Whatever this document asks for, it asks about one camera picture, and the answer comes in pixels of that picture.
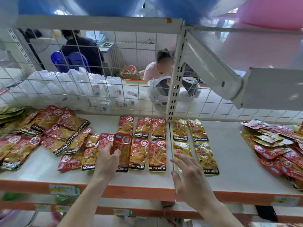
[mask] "forearm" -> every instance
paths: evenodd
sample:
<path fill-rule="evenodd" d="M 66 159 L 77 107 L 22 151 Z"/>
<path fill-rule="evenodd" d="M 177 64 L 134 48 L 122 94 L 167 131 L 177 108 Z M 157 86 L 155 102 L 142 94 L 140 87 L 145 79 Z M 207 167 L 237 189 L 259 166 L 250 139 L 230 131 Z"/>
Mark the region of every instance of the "forearm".
<path fill-rule="evenodd" d="M 243 227 L 228 208 L 221 202 L 198 211 L 212 227 Z"/>
<path fill-rule="evenodd" d="M 93 179 L 71 206 L 58 227 L 92 226 L 98 203 L 107 185 L 107 179 Z"/>

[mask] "black shirt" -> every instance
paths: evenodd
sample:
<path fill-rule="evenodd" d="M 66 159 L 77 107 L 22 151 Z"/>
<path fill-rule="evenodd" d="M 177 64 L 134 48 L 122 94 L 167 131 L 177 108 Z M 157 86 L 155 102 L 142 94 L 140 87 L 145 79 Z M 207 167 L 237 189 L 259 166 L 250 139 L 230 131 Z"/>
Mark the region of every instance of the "black shirt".
<path fill-rule="evenodd" d="M 104 62 L 104 58 L 102 56 L 102 53 L 100 52 L 101 60 L 99 57 L 99 51 L 97 47 L 82 47 L 81 45 L 85 46 L 97 46 L 96 43 L 91 38 L 82 38 L 77 37 L 77 42 L 80 48 L 80 53 L 85 56 L 87 59 L 87 62 L 89 66 L 98 66 L 100 68 L 96 67 L 89 67 L 91 70 L 91 73 L 100 74 L 103 75 L 102 72 L 102 65 L 101 61 Z M 68 46 L 68 45 L 77 45 L 75 39 L 70 39 L 66 42 L 66 45 L 62 46 L 61 52 L 64 56 L 68 56 L 73 52 L 79 52 L 79 49 L 77 46 Z"/>

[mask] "hand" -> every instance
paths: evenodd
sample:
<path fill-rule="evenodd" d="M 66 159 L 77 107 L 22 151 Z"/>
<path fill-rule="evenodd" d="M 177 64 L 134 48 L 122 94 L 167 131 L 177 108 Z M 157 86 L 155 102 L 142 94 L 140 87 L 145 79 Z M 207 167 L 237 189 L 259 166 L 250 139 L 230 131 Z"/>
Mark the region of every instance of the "hand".
<path fill-rule="evenodd" d="M 204 208 L 211 209 L 220 202 L 215 197 L 201 166 L 188 155 L 176 154 L 179 159 L 171 159 L 183 172 L 184 182 L 181 181 L 179 174 L 172 171 L 172 178 L 175 183 L 176 191 L 183 200 L 199 213 Z"/>
<path fill-rule="evenodd" d="M 109 144 L 104 149 L 101 149 L 99 151 L 93 179 L 95 180 L 106 179 L 109 182 L 112 179 L 112 177 L 115 175 L 119 164 L 119 157 L 121 151 L 117 149 L 111 155 L 110 154 L 111 148 L 112 148 L 112 144 Z"/>

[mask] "blue plastic chair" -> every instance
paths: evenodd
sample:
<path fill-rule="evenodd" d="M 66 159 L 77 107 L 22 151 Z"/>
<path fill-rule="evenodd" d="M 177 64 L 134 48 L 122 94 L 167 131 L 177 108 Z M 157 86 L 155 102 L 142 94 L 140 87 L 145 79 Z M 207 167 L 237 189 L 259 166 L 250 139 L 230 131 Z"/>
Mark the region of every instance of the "blue plastic chair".
<path fill-rule="evenodd" d="M 60 64 L 66 64 L 65 60 L 68 62 L 67 64 L 68 66 L 60 65 Z M 51 61 L 56 66 L 59 72 L 68 72 L 69 69 L 79 70 L 79 66 L 83 66 L 89 73 L 91 73 L 87 59 L 85 58 L 85 56 L 83 56 L 81 53 L 78 52 L 71 53 L 69 56 L 63 56 L 61 52 L 56 51 L 51 55 Z"/>

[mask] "price tag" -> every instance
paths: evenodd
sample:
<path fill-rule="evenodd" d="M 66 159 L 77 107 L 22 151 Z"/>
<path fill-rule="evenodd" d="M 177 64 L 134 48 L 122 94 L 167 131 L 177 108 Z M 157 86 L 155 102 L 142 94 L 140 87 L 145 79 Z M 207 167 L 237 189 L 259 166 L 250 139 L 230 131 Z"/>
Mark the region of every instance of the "price tag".
<path fill-rule="evenodd" d="M 51 205 L 47 204 L 35 204 L 36 211 L 39 212 L 51 212 Z"/>
<path fill-rule="evenodd" d="M 129 217 L 132 215 L 132 210 L 113 209 L 113 215 Z"/>
<path fill-rule="evenodd" d="M 283 197 L 275 196 L 274 201 L 271 203 L 272 206 L 292 206 L 295 207 L 300 201 L 299 197 Z"/>
<path fill-rule="evenodd" d="M 56 206 L 57 212 L 67 213 L 71 206 Z"/>
<path fill-rule="evenodd" d="M 67 185 L 49 185 L 50 194 L 61 195 L 80 195 L 79 186 L 67 186 Z"/>

